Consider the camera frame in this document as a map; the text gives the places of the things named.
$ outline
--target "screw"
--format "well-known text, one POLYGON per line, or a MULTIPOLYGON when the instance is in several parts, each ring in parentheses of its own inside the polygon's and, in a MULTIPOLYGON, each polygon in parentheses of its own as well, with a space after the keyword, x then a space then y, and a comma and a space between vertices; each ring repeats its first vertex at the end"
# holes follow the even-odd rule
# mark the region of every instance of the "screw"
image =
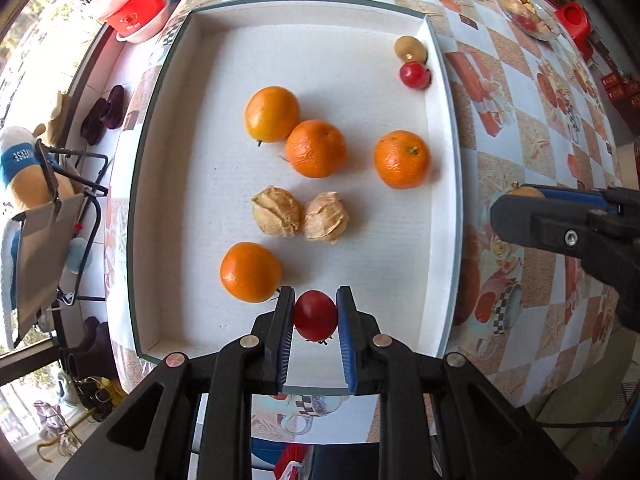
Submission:
POLYGON ((178 352, 169 354, 164 362, 166 362, 166 365, 170 368, 177 368, 178 366, 182 366, 182 364, 184 363, 184 355, 178 354, 178 352))
POLYGON ((258 346, 260 344, 260 338, 256 335, 245 335, 240 340, 240 346, 242 348, 253 348, 254 346, 258 346))
POLYGON ((376 334, 371 341, 375 346, 385 347, 389 346, 393 340, 386 334, 376 334))
POLYGON ((462 368, 466 364, 466 357, 457 352, 447 354, 447 364, 454 368, 462 368))
POLYGON ((573 247, 578 243, 578 233, 576 233, 574 230, 567 231, 564 235, 564 243, 569 247, 573 247))

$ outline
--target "red stool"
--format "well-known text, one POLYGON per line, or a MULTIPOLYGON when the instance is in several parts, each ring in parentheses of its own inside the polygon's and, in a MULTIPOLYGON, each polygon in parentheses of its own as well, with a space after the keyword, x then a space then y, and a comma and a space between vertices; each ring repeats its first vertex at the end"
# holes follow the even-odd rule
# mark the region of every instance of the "red stool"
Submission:
POLYGON ((590 60, 591 56, 593 56, 593 49, 586 42, 586 39, 591 33, 591 22, 584 9, 575 2, 569 2, 556 10, 556 16, 562 22, 572 40, 574 40, 575 46, 582 53, 584 60, 590 60))

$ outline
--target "white tray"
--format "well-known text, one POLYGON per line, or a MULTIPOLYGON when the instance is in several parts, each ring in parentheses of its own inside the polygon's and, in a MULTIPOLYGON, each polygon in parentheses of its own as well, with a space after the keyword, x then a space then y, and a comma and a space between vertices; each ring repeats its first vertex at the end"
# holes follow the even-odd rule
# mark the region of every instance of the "white tray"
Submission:
MULTIPOLYGON (((193 11, 169 51, 143 125, 132 189, 130 306, 138 354, 197 356, 249 333, 273 301, 248 304, 219 279, 226 250, 244 240, 270 248, 283 285, 331 297, 350 285, 380 330, 424 354, 442 355, 455 306, 462 240, 462 180, 453 104, 427 18, 365 0, 244 0, 193 11), (393 50, 410 34, 430 53, 433 83, 406 88, 393 50), (299 99, 302 119, 334 124, 348 145, 343 170, 297 174, 282 142, 260 148, 244 107, 272 85, 299 99), (423 186, 393 190, 373 166, 391 130, 422 136, 435 168, 423 186), (269 237, 251 197, 273 184, 301 203, 337 191, 350 215, 335 245, 269 237)), ((337 334, 328 346, 294 331, 287 391, 344 392, 337 334)))

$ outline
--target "red tomato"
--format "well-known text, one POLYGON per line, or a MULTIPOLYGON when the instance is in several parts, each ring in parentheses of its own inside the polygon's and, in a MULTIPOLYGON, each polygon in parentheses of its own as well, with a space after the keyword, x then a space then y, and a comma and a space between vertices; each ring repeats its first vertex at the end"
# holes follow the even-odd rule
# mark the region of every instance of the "red tomato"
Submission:
POLYGON ((511 19, 521 27, 525 28, 526 30, 529 30, 531 32, 536 31, 536 24, 533 23, 533 21, 530 20, 527 16, 520 16, 519 14, 514 14, 511 17, 511 19))
POLYGON ((410 61, 400 67, 400 79, 409 88, 427 88, 431 84, 431 72, 423 64, 410 61))
POLYGON ((338 310, 324 292, 308 290, 293 306, 293 326, 308 341, 328 339, 338 326, 338 310))

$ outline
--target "kiwi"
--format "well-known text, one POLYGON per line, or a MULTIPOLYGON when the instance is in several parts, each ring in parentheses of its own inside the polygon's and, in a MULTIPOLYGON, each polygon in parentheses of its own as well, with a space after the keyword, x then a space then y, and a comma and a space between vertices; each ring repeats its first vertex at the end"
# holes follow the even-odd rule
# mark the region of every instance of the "kiwi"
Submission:
POLYGON ((426 47, 413 36, 400 36, 394 44, 394 51, 404 63, 416 61, 424 64, 427 61, 426 47))

